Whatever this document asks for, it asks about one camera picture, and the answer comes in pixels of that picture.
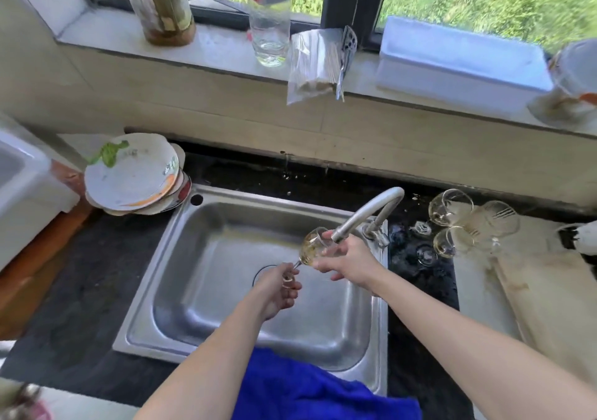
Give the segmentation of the person's right hand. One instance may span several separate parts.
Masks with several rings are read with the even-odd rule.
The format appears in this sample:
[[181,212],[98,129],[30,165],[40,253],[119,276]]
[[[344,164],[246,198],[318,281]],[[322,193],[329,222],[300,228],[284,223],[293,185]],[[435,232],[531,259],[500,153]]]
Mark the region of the person's right hand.
[[386,270],[368,246],[354,235],[323,250],[310,265],[320,273],[330,273],[332,281],[348,280],[377,297]]

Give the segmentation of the clear wine glass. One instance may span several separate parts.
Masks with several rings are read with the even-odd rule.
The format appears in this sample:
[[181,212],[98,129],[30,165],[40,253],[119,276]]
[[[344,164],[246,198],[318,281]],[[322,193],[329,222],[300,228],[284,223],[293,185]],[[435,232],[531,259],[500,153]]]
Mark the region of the clear wine glass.
[[503,201],[491,200],[476,206],[467,217],[464,229],[472,237],[475,247],[486,252],[495,252],[505,237],[520,230],[520,216]]
[[430,244],[421,244],[415,251],[421,266],[436,266],[440,258],[453,259],[483,249],[478,233],[468,225],[453,225],[441,229]]
[[317,227],[305,236],[298,253],[298,261],[294,264],[293,269],[286,272],[282,278],[284,288],[292,288],[295,282],[293,271],[299,266],[311,266],[314,259],[323,256],[328,249],[335,249],[337,247],[335,241],[330,237],[326,238],[324,236],[327,232],[328,230],[325,227]]
[[434,197],[428,205],[427,221],[418,220],[410,231],[420,237],[429,237],[432,227],[452,227],[464,220],[474,209],[471,197],[455,188],[445,190]]

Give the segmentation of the person's right forearm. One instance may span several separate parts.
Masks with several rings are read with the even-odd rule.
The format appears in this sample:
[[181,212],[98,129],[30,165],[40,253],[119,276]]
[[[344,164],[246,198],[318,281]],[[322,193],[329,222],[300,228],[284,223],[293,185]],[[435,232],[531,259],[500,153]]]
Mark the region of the person's right forearm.
[[597,420],[597,392],[542,354],[379,265],[365,273],[487,420]]

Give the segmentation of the person's left forearm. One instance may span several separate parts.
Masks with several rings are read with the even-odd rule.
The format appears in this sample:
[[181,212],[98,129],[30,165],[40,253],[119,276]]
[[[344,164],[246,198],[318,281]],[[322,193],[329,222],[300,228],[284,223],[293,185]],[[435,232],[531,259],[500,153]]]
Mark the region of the person's left forearm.
[[266,295],[251,290],[133,420],[231,420],[269,302]]

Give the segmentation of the stainless steel sink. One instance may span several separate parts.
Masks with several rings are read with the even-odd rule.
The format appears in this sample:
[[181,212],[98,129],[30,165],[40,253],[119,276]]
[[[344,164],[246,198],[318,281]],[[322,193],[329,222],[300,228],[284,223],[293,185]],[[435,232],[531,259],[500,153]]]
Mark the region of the stainless steel sink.
[[[194,185],[160,239],[113,343],[120,353],[180,363],[262,273],[298,261],[303,239],[350,211]],[[346,281],[301,266],[293,307],[261,327],[257,346],[387,394],[388,308]]]

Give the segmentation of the blue cloth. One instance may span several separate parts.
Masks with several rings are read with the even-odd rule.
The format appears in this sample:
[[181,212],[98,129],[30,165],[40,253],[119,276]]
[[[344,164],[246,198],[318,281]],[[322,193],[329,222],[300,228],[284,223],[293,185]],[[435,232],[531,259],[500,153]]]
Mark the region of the blue cloth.
[[374,395],[312,364],[255,348],[231,420],[423,420],[414,398]]

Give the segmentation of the stack of dirty plates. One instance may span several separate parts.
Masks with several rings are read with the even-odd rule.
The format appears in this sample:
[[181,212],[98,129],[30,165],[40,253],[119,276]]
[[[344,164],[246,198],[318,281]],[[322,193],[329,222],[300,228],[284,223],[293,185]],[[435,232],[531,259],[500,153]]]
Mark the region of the stack of dirty plates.
[[185,152],[183,151],[182,147],[180,147],[178,144],[171,144],[171,146],[174,148],[175,152],[177,153],[178,160],[180,163],[180,168],[179,168],[179,172],[178,172],[178,176],[175,181],[175,184],[168,191],[168,194],[166,196],[162,197],[159,201],[157,201],[156,203],[153,203],[153,205],[149,205],[147,207],[137,209],[134,211],[117,211],[117,210],[111,210],[111,209],[105,208],[105,207],[97,204],[90,197],[90,195],[86,192],[85,197],[86,197],[87,202],[90,205],[92,205],[93,207],[102,209],[102,210],[104,210],[104,212],[106,212],[107,214],[112,215],[112,216],[124,216],[124,215],[128,215],[128,214],[150,216],[150,215],[156,215],[158,213],[166,212],[166,211],[173,210],[173,209],[177,208],[188,197],[188,195],[190,193],[190,189],[192,187],[192,181],[191,181],[189,175],[186,174],[183,170],[184,162],[186,160]]

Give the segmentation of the white bowl with orange stain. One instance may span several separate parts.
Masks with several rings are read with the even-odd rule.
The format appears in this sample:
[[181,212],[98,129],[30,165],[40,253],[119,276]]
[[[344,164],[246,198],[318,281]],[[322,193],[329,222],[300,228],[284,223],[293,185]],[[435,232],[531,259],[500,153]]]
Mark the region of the white bowl with orange stain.
[[116,164],[87,165],[86,192],[99,205],[117,211],[134,211],[153,205],[168,194],[178,176],[177,153],[166,137],[155,133],[129,133],[108,142],[127,140]]

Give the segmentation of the metal peeler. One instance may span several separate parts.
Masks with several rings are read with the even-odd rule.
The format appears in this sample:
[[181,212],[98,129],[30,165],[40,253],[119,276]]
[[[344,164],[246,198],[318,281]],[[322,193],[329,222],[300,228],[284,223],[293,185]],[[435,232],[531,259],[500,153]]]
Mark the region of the metal peeler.
[[345,101],[344,82],[358,48],[357,35],[351,26],[346,25],[343,31],[340,54],[340,72],[336,85],[336,100]]

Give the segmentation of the white foam box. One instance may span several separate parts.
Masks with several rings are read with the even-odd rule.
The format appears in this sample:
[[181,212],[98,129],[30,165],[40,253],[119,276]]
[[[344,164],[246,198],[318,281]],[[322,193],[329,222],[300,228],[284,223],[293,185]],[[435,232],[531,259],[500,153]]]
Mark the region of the white foam box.
[[390,16],[377,86],[509,118],[552,90],[543,50],[515,39]]

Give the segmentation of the green vegetable scrap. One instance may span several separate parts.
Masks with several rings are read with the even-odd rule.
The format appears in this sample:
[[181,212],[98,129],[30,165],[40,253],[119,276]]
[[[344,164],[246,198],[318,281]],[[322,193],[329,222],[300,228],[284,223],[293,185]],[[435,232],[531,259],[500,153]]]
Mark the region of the green vegetable scrap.
[[88,165],[102,162],[107,168],[112,168],[116,164],[118,152],[129,146],[130,144],[127,140],[123,140],[119,143],[107,142],[90,160],[88,160]]

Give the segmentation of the clear plastic bottle red label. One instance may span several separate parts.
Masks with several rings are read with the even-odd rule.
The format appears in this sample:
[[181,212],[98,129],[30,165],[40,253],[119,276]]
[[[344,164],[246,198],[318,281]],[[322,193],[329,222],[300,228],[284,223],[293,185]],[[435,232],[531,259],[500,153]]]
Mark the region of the clear plastic bottle red label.
[[267,68],[284,64],[290,41],[291,0],[247,0],[251,43]]

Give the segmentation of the wooden cutting board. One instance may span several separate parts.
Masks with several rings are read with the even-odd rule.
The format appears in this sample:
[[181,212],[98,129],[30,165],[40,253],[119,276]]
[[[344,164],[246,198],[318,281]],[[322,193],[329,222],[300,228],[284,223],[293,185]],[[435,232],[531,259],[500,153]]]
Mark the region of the wooden cutting board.
[[521,338],[597,390],[597,279],[574,250],[494,256]]

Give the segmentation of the black and white object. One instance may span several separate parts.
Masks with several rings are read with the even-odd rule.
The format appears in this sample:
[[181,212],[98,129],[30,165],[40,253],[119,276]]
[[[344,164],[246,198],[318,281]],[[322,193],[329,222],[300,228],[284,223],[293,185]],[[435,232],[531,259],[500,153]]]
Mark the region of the black and white object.
[[565,249],[578,251],[597,272],[597,220],[560,226],[556,235]]

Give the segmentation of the orange wooden board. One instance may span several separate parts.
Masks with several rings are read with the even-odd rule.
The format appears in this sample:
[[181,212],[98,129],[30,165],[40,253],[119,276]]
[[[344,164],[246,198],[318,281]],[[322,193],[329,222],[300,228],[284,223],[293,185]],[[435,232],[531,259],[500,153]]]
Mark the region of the orange wooden board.
[[94,208],[86,201],[82,173],[53,160],[54,177],[81,195],[78,204],[60,213],[0,273],[0,341],[18,339],[62,270],[67,244]]

